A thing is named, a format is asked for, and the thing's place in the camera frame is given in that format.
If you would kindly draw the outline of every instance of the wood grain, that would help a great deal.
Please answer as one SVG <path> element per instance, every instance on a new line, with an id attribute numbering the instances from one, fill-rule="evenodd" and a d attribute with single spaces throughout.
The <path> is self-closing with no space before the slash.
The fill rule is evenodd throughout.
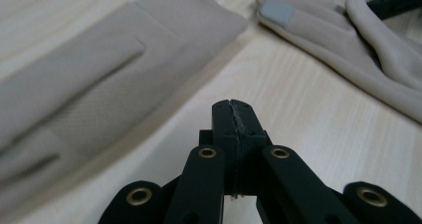
<path id="1" fill-rule="evenodd" d="M 0 0 L 0 80 L 131 0 Z M 345 0 L 327 0 L 343 4 Z M 260 26 L 254 0 L 217 0 L 248 30 L 101 156 L 29 201 L 7 223 L 97 223 L 124 185 L 177 176 L 211 106 L 249 103 L 272 141 L 327 185 L 380 185 L 422 216 L 422 127 Z M 386 21 L 422 42 L 421 11 Z M 254 198 L 226 198 L 224 223 L 260 223 Z"/>

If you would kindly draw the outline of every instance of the screw hole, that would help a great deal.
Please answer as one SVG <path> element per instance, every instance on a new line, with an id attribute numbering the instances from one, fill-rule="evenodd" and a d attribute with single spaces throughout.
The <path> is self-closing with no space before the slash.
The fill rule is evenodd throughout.
<path id="1" fill-rule="evenodd" d="M 276 158 L 288 158 L 290 154 L 281 148 L 274 148 L 271 150 L 271 154 Z"/>
<path id="2" fill-rule="evenodd" d="M 199 216 L 198 214 L 194 212 L 189 212 L 183 217 L 184 224 L 196 224 L 198 222 L 199 222 Z"/>
<path id="3" fill-rule="evenodd" d="M 341 223 L 340 219 L 338 219 L 337 216 L 332 215 L 332 214 L 325 215 L 324 221 L 327 224 L 340 224 Z"/>
<path id="4" fill-rule="evenodd" d="M 131 190 L 127 194 L 126 201 L 132 206 L 139 206 L 147 203 L 151 197 L 151 190 L 146 187 L 139 187 Z"/>
<path id="5" fill-rule="evenodd" d="M 360 187 L 356 192 L 360 199 L 372 206 L 384 207 L 388 204 L 387 199 L 383 195 L 372 189 Z"/>
<path id="6" fill-rule="evenodd" d="M 199 150 L 199 155 L 201 157 L 211 158 L 211 157 L 217 155 L 217 151 L 213 148 L 205 147 L 205 148 L 202 148 L 202 149 Z"/>

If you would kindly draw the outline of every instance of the metal screw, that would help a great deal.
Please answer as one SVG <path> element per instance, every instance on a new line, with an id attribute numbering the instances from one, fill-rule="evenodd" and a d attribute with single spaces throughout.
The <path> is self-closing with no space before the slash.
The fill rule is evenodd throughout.
<path id="1" fill-rule="evenodd" d="M 132 206 L 139 206 L 145 204 L 151 199 L 152 192 L 146 187 L 138 187 L 131 190 L 127 196 L 126 201 Z"/>

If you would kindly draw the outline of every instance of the folded fabric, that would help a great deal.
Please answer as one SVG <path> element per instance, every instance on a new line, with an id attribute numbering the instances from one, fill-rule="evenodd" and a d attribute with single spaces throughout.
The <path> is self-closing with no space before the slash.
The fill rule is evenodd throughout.
<path id="1" fill-rule="evenodd" d="M 257 17 L 345 78 L 422 122 L 422 45 L 390 31 L 364 0 L 257 0 Z"/>
<path id="2" fill-rule="evenodd" d="M 246 21 L 214 0 L 138 0 L 0 84 L 0 216 L 133 128 Z"/>

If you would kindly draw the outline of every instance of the black object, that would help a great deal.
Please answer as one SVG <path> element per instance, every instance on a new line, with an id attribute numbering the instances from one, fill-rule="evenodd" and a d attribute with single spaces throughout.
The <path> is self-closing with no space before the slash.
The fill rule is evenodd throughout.
<path id="1" fill-rule="evenodd" d="M 422 0 L 371 0 L 367 5 L 379 19 L 384 20 L 422 7 Z"/>
<path id="2" fill-rule="evenodd" d="M 378 186 L 351 183 L 343 194 L 326 187 L 293 150 L 272 144 L 248 104 L 219 102 L 212 117 L 179 177 L 163 187 L 129 184 L 100 223 L 222 223 L 223 195 L 257 196 L 265 224 L 422 223 Z"/>

